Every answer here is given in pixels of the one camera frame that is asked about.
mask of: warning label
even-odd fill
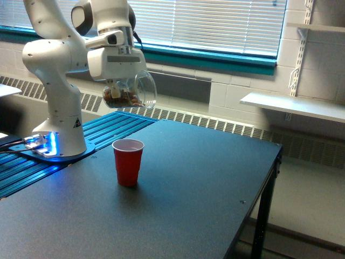
[[[78,128],[81,126],[80,120],[79,118],[77,118],[77,120],[75,121],[74,127],[73,128]]]

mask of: window blinds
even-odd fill
[[[59,0],[71,20],[77,0]],[[263,56],[278,53],[286,0],[128,0],[147,44]],[[30,27],[23,0],[0,0],[0,24]]]

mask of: cable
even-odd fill
[[[15,151],[1,151],[0,154],[5,154],[5,153],[13,154],[13,153],[19,153],[19,152],[29,151],[29,150],[35,150],[35,148],[20,149],[20,150],[15,150]]]
[[[15,145],[19,145],[19,144],[22,144],[22,143],[24,143],[24,140],[11,142],[11,143],[8,143],[8,144],[0,146],[0,149],[11,147],[11,146],[15,146]]]
[[[144,46],[142,45],[141,38],[139,35],[136,33],[136,31],[133,31],[133,37],[136,39],[136,41],[141,45],[141,49],[144,50]]]

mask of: red plastic cup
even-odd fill
[[[144,143],[135,139],[119,139],[113,142],[118,183],[134,186],[138,181]]]

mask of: wall shelf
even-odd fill
[[[343,32],[345,33],[345,27],[325,26],[325,25],[313,25],[303,23],[287,23],[289,27],[296,27],[299,29],[308,29],[312,31],[328,31],[328,32]]]
[[[12,86],[0,84],[0,97],[21,93],[21,90]]]
[[[291,97],[282,94],[252,92],[242,98],[240,103],[269,110],[345,123],[345,105],[326,101]]]

